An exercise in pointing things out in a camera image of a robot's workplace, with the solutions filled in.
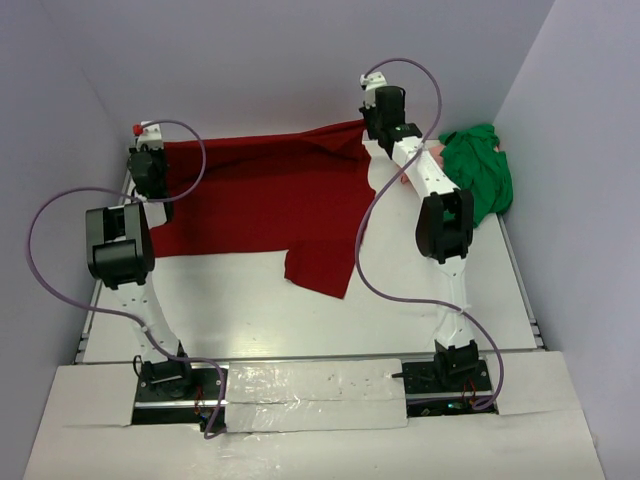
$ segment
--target red fabric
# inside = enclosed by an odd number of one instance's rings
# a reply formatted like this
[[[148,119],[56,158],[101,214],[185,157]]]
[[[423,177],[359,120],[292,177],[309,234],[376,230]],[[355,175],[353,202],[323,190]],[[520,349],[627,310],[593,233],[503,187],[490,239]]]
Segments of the red fabric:
[[[174,220],[151,231],[158,257],[288,250],[285,277],[344,297],[358,225],[373,200],[362,121],[291,135],[206,140],[207,170]],[[169,190],[194,181],[197,142],[166,143]]]

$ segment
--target white table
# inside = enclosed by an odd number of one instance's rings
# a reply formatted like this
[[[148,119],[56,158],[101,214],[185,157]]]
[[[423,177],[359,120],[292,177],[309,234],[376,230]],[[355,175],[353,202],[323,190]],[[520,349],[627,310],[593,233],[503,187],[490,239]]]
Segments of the white table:
[[[397,171],[384,152],[372,154],[369,182],[379,190]],[[385,292],[448,299],[440,272],[414,239],[420,202],[396,182],[373,211],[362,264]],[[220,360],[432,353],[436,307],[378,298],[353,273],[344,300],[284,279],[286,252],[158,259],[153,273],[167,321],[191,356]],[[470,312],[506,350],[536,348],[527,311],[498,219],[475,230],[467,262]],[[119,308],[108,289],[97,305]],[[479,332],[481,350],[489,344]],[[138,353],[129,321],[97,314],[83,362],[128,362]]]
[[[130,365],[60,367],[25,479],[604,480],[562,355],[504,357],[500,415],[210,441],[191,425],[131,426]]]

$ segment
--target gray wall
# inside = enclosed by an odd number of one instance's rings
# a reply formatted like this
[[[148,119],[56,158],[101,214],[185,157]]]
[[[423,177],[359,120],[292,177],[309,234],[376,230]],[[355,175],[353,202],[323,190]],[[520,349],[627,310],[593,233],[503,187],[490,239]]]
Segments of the gray wall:
[[[42,1],[119,125],[179,117],[209,136],[356,118],[360,74],[391,56],[433,70],[442,128],[491,121],[553,3]],[[408,66],[389,79],[408,88],[410,118],[427,128],[428,81]]]
[[[114,167],[125,145],[35,0],[1,2],[0,92],[0,478],[13,480],[22,478],[55,369],[73,359],[84,320],[31,278],[27,224],[58,190],[119,187],[124,172]],[[93,282],[83,210],[99,200],[80,195],[52,207],[36,232],[43,272],[84,300]]]
[[[557,0],[496,125],[509,234],[610,480],[640,475],[640,3]]]

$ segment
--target robotic arm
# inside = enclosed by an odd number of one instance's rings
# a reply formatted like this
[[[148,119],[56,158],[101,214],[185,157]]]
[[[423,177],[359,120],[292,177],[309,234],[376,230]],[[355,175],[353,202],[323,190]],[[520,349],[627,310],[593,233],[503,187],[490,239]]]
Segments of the robotic arm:
[[[399,167],[422,146],[422,133],[405,121],[403,88],[389,86],[380,72],[360,78],[364,90],[363,114],[369,138],[377,140]],[[444,274],[450,302],[467,307],[465,264],[473,239],[473,196],[460,190],[440,169],[427,149],[406,170],[422,207],[416,226],[420,253]],[[435,362],[443,384],[459,381],[478,365],[478,346],[468,320],[451,309],[441,309],[436,331]]]
[[[134,195],[144,199],[168,198],[167,162],[160,127],[140,127],[130,150],[127,168],[135,184]],[[182,344],[169,328],[153,288],[155,255],[149,229],[173,218],[171,203],[126,203],[86,212],[87,263],[94,278],[102,280],[120,302],[122,310],[145,323],[145,331],[170,354],[183,357]],[[168,360],[131,323],[140,345],[140,377],[150,389],[172,398],[191,388],[189,363]]]

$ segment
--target green fabric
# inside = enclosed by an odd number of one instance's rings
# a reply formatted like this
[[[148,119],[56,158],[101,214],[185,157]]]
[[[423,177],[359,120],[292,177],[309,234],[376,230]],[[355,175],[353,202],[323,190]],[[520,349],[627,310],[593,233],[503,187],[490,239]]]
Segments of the green fabric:
[[[496,152],[500,144],[493,125],[440,135],[444,173],[462,189],[473,193],[473,226],[487,214],[507,211],[513,201],[511,173],[507,155]]]

